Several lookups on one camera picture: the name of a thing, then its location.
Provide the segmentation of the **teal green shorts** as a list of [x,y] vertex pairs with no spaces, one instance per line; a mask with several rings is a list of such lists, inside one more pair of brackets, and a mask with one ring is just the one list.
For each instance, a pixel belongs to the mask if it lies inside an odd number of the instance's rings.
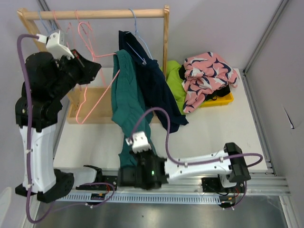
[[123,147],[119,154],[120,167],[135,166],[137,161],[130,154],[126,139],[131,136],[138,119],[148,109],[140,87],[137,85],[135,63],[126,50],[119,50],[114,58],[114,82],[111,86],[112,121],[124,133]]

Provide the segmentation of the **lime green shorts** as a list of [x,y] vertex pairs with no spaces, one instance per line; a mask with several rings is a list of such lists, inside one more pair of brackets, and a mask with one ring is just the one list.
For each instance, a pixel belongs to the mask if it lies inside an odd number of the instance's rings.
[[183,79],[180,78],[180,72],[182,71],[183,65],[179,64],[175,60],[170,60],[167,62],[166,70],[166,82],[174,96],[178,109],[182,115],[185,115],[183,112],[183,105],[186,97],[186,92],[182,86]]

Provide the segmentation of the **black shorts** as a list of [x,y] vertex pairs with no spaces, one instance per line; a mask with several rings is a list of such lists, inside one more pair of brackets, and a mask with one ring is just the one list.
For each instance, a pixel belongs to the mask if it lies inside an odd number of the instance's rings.
[[[181,66],[181,68],[178,70],[179,72],[179,77],[182,80],[185,80],[185,68],[184,66]],[[212,94],[210,95],[206,95],[205,96],[205,100],[213,100],[215,101],[218,97],[224,97],[226,95],[228,95],[230,93],[230,87],[227,85],[219,90],[214,91]]]

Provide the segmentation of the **pink patterned shorts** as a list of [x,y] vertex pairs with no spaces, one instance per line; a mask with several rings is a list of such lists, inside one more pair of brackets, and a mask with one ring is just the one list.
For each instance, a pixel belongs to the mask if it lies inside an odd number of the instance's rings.
[[182,86],[186,92],[183,112],[188,114],[201,106],[206,97],[227,86],[238,86],[238,74],[219,54],[206,52],[184,60]]

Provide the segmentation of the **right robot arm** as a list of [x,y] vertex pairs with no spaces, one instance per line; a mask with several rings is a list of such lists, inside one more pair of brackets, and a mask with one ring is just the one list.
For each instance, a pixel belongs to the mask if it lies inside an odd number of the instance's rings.
[[136,165],[119,169],[119,187],[152,190],[177,179],[212,174],[219,177],[217,187],[226,192],[251,179],[242,150],[233,142],[226,143],[222,150],[210,155],[177,162],[159,157],[152,150],[131,152],[131,155]]

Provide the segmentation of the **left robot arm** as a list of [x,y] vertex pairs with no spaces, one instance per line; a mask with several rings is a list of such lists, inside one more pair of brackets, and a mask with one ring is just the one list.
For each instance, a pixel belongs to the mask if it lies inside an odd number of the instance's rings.
[[25,67],[30,85],[31,104],[27,101],[26,86],[16,102],[16,123],[23,139],[25,175],[15,188],[18,195],[36,195],[44,203],[66,196],[75,178],[71,172],[53,167],[53,140],[61,100],[77,84],[91,83],[101,65],[82,57],[75,49],[73,58],[55,59],[49,52],[27,57]]

